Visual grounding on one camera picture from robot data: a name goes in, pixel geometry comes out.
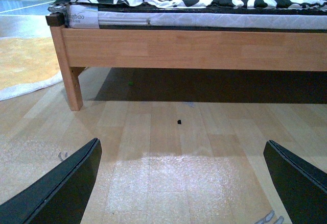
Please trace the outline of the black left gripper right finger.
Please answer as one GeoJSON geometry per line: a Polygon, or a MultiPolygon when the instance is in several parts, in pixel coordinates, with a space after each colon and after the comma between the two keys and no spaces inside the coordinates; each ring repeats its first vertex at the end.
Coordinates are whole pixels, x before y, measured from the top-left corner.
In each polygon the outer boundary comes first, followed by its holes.
{"type": "Polygon", "coordinates": [[[326,223],[326,172],[273,140],[263,155],[292,223],[326,223]]]}

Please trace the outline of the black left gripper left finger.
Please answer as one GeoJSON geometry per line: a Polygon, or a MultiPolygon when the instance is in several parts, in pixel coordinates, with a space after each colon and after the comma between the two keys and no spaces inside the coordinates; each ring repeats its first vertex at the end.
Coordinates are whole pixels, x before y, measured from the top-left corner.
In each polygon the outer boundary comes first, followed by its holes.
{"type": "Polygon", "coordinates": [[[92,139],[31,186],[1,204],[1,223],[80,223],[102,155],[92,139]]]}

